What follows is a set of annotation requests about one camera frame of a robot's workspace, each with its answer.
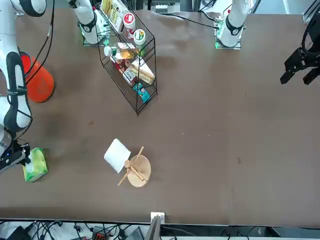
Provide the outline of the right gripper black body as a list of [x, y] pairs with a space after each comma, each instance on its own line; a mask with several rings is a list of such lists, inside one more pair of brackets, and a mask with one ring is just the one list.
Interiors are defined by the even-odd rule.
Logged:
[[20, 144], [17, 139], [14, 139], [12, 141], [12, 152], [13, 153], [18, 153], [18, 152], [29, 153], [30, 144], [26, 141]]

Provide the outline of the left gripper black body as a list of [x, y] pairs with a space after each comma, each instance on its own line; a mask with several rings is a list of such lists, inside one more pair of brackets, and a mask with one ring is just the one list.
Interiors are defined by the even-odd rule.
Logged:
[[320, 49], [310, 48], [304, 49], [304, 68], [319, 67], [320, 66]]

